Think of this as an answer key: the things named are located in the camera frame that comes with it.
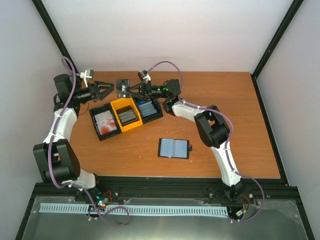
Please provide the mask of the black VIP card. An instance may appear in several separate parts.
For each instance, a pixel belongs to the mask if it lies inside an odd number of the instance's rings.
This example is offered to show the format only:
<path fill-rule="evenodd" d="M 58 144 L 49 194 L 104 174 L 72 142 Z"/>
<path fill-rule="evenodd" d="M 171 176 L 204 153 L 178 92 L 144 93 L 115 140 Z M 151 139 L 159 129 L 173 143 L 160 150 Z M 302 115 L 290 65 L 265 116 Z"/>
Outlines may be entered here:
<path fill-rule="evenodd" d="M 119 99 L 123 98 L 130 98 L 130 93 L 127 92 L 127 88 L 130 87 L 130 80 L 129 79 L 117 79 L 115 81 L 116 86 L 116 95 Z"/>

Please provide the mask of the black card holder wallet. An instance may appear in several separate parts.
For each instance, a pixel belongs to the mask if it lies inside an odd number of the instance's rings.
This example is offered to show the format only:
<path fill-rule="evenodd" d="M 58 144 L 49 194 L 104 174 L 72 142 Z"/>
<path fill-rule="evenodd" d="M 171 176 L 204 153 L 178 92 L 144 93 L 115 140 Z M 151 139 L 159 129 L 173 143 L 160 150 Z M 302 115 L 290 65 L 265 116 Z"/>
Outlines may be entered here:
<path fill-rule="evenodd" d="M 157 156 L 161 158 L 189 159 L 193 147 L 187 139 L 160 138 Z"/>

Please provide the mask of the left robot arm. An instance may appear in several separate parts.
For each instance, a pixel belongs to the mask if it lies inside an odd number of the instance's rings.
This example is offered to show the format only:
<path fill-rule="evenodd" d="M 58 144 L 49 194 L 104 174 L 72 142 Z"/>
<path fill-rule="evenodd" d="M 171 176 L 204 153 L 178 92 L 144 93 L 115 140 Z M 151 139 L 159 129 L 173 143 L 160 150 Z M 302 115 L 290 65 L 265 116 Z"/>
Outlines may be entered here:
<path fill-rule="evenodd" d="M 103 100 L 114 90 L 114 84 L 103 81 L 88 83 L 82 88 L 76 77 L 60 74 L 54 77 L 54 120 L 47 137 L 33 147 L 33 155 L 44 183 L 56 188 L 86 189 L 92 201 L 103 198 L 104 188 L 96 184 L 93 173 L 81 169 L 70 138 L 82 104 Z"/>

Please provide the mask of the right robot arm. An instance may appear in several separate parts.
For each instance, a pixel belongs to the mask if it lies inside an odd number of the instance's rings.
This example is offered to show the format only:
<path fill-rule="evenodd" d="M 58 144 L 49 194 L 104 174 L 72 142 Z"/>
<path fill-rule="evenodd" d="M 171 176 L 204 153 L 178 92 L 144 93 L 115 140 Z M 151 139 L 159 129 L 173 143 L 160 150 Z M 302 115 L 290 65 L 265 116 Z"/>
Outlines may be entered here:
<path fill-rule="evenodd" d="M 141 100 L 163 98 L 163 109 L 168 114 L 194 122 L 202 143 L 211 149 L 218 163 L 225 197 L 230 202 L 239 198 L 244 186 L 230 148 L 232 128 L 226 122 L 227 117 L 215 105 L 198 106 L 182 99 L 177 79 L 167 80 L 163 85 L 152 85 L 150 80 L 134 86 L 121 83 L 117 88 L 127 97 Z"/>

